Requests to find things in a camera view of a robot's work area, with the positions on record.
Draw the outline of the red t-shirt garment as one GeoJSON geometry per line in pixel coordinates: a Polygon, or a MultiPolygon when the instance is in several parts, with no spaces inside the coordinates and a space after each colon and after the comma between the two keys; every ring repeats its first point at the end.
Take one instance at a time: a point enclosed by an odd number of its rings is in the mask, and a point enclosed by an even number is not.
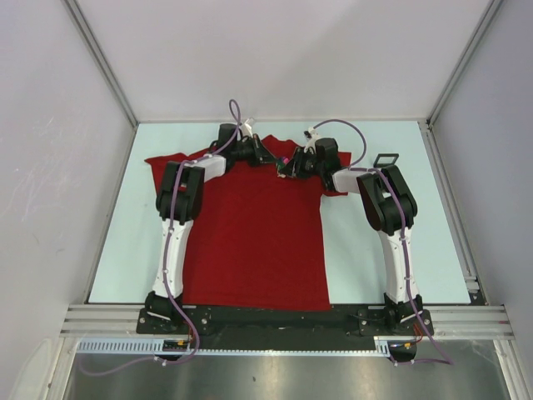
{"type": "MultiPolygon", "coordinates": [[[[262,140],[278,159],[297,145],[262,140]]],[[[193,160],[207,150],[153,157],[156,190],[168,162],[193,160]]],[[[280,178],[276,164],[237,162],[204,184],[202,209],[187,242],[181,303],[297,311],[326,311],[319,177],[280,178]]]]}

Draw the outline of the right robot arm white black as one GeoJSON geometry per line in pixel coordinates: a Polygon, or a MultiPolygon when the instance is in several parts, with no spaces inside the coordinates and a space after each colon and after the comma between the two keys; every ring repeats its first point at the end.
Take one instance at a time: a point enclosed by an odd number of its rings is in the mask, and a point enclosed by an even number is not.
{"type": "Polygon", "coordinates": [[[336,140],[318,138],[297,147],[278,173],[287,178],[319,177],[325,189],[361,197],[366,220],[380,238],[386,269],[384,318],[386,328],[403,334],[423,311],[411,265],[411,229],[418,213],[416,200],[395,164],[372,168],[344,166],[336,140]]]}

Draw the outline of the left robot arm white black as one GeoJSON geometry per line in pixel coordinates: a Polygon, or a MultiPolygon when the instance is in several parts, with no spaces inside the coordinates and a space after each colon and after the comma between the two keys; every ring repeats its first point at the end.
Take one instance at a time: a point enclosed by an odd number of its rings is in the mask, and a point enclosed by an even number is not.
{"type": "Polygon", "coordinates": [[[166,333],[178,331],[184,323],[183,311],[175,306],[182,301],[187,242],[202,209],[204,184],[228,173],[238,161],[252,167],[276,161],[252,131],[252,125],[251,118],[236,124],[223,123],[207,153],[165,166],[156,200],[162,219],[162,253],[145,307],[166,333]]]}

